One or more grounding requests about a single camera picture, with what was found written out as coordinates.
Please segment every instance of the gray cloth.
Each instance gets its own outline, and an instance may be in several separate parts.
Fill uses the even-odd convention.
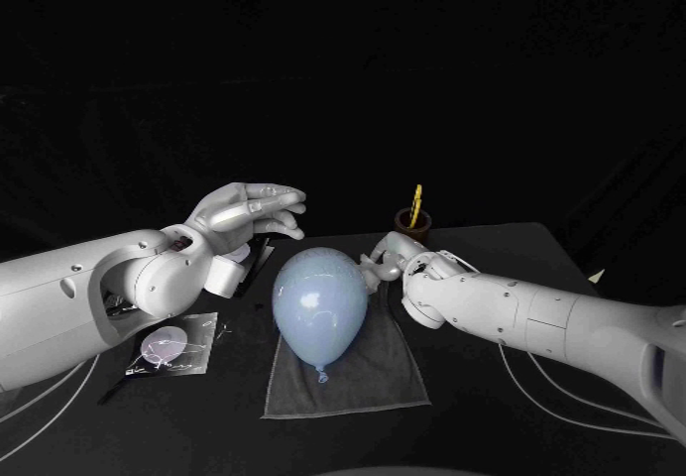
[[[418,364],[393,321],[388,283],[369,296],[367,314],[357,336],[326,366],[328,381],[278,338],[262,418],[331,417],[431,405]]]

